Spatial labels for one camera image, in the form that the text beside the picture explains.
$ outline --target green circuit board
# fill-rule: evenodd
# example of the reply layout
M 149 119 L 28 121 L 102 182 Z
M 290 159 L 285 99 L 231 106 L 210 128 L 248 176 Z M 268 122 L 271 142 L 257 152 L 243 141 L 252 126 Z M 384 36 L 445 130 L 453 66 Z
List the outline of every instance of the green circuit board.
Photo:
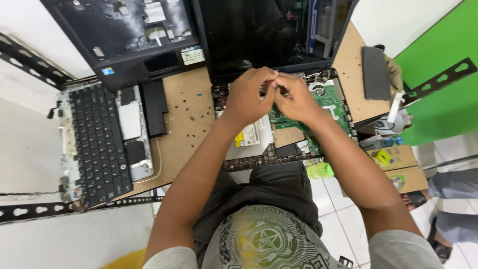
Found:
M 352 118 L 348 113 L 347 105 L 338 98 L 333 80 L 328 80 L 325 83 L 310 83 L 309 90 L 315 101 L 334 117 L 334 120 L 344 129 L 348 136 L 352 137 L 357 135 L 357 132 L 353 129 Z M 324 153 L 314 134 L 305 124 L 287 118 L 275 105 L 269 112 L 269 120 L 271 124 L 273 124 L 273 130 L 297 127 L 305 133 L 311 155 L 321 155 Z

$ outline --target hand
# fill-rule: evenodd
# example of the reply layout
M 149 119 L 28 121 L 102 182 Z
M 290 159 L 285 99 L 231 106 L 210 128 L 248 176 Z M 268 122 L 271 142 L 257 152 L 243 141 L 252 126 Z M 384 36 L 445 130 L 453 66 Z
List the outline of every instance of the hand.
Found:
M 267 67 L 251 68 L 244 72 L 232 83 L 226 108 L 220 119 L 225 119 L 228 124 L 240 131 L 271 111 L 274 91 L 268 91 L 265 98 L 261 100 L 259 87 L 264 81 L 275 79 L 278 74 L 277 71 Z
M 317 116 L 324 114 L 325 110 L 314 100 L 303 78 L 279 73 L 278 77 L 271 84 L 271 86 L 282 86 L 288 91 L 288 95 L 285 97 L 279 90 L 281 87 L 278 87 L 275 91 L 274 102 L 279 110 L 289 119 L 300 121 L 310 126 L 317 119 Z

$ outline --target sandal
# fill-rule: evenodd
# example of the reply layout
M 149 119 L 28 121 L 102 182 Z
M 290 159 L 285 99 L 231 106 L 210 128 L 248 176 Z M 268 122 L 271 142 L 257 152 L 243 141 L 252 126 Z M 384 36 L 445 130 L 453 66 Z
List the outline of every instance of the sandal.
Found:
M 427 241 L 432 246 L 433 250 L 435 251 L 436 255 L 440 259 L 442 264 L 445 264 L 448 259 L 450 259 L 451 251 L 453 250 L 452 247 L 444 246 L 443 244 L 435 241 L 435 234 L 436 234 L 436 217 L 433 218 L 432 221 L 432 228 L 430 230 L 430 235 L 428 236 Z
M 408 198 L 412 201 L 412 204 L 415 206 L 415 209 L 424 205 L 428 200 L 421 191 L 411 191 L 406 193 Z

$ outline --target laptop keyboard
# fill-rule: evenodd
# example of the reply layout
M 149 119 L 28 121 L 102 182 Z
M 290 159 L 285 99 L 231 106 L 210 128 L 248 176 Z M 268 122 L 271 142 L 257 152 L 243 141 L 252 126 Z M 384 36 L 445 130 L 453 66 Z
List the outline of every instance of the laptop keyboard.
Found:
M 69 94 L 85 208 L 133 190 L 115 96 L 101 84 Z

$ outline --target foot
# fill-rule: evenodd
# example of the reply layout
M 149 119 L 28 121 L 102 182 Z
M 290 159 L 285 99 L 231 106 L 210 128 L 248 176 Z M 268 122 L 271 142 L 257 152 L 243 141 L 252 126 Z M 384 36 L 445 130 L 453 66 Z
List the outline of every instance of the foot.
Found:
M 438 232 L 436 232 L 434 238 L 433 238 L 436 242 L 446 246 L 446 247 L 449 247 L 449 248 L 453 248 L 453 244 L 448 242 L 446 239 L 444 239 Z M 442 264 L 444 264 L 447 259 L 444 259 L 444 258 L 441 258 L 441 257 L 438 257 L 440 259 L 440 262 Z
M 428 194 L 428 190 L 422 190 L 421 192 L 423 193 L 423 195 L 425 196 L 425 198 L 427 199 L 427 201 L 432 198 L 432 197 Z M 409 211 L 415 209 L 415 206 L 413 205 L 412 200 L 410 200 L 410 198 L 408 197 L 408 195 L 407 195 L 406 193 L 402 194 L 402 200 L 403 200 L 403 202 L 405 203 L 405 205 L 407 206 L 407 208 L 408 208 Z

